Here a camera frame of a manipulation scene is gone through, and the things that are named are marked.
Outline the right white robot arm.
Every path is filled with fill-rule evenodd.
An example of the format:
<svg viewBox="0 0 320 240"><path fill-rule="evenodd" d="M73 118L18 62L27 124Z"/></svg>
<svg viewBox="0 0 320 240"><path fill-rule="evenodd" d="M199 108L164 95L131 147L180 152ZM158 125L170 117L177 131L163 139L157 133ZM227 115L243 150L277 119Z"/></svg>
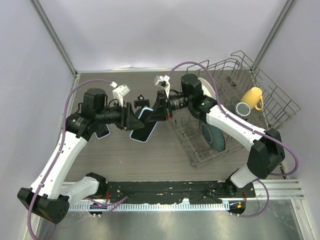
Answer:
<svg viewBox="0 0 320 240"><path fill-rule="evenodd" d="M242 194L248 183L268 177L285 159L280 133L252 125L227 110L220 103L215 87L204 78L191 73L183 75L182 93L175 96L170 95L168 75L157 75L154 84L160 90L148 121L165 121L172 117L173 111L188 108L193 117L230 135L249 151L247 163L227 179L225 190L230 197Z"/></svg>

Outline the black phone stand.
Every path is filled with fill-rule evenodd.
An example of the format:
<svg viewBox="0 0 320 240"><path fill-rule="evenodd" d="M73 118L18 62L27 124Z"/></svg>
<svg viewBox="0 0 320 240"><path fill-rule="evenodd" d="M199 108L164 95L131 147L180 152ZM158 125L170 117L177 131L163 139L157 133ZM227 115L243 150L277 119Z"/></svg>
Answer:
<svg viewBox="0 0 320 240"><path fill-rule="evenodd" d="M134 108L144 108L144 107L150 107L150 100L149 99L145 99L144 96L142 94L140 94L137 97L137 100L134 101Z"/></svg>

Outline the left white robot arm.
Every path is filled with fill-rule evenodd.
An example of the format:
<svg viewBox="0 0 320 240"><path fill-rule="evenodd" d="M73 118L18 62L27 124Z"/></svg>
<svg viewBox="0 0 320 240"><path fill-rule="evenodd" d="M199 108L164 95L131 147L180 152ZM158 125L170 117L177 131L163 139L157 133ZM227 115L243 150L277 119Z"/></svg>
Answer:
<svg viewBox="0 0 320 240"><path fill-rule="evenodd" d="M100 200L107 192L106 178L90 172L73 185L63 188L63 182L80 151L93 134L108 124L120 130L136 130L144 124L135 116L132 105L123 97L130 91L126 85L117 86L112 95L118 103L107 106L106 92L89 89L83 96L81 112L67 117L58 144L36 181L29 188L22 187L17 198L33 214L53 224L60 223L70 206L93 196Z"/></svg>

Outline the light blue case phone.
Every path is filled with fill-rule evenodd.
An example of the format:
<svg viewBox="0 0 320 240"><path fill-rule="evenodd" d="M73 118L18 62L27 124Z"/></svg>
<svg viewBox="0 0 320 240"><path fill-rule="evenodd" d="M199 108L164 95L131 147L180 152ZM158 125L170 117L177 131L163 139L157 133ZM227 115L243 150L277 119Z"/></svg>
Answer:
<svg viewBox="0 0 320 240"><path fill-rule="evenodd" d="M144 107L136 111L135 115L142 123L144 123L144 128L132 130L129 135L131 140L140 143L145 143L149 140L151 134L158 124L156 121L146 122L146 118L151 114L152 111L153 109L150 107Z"/></svg>

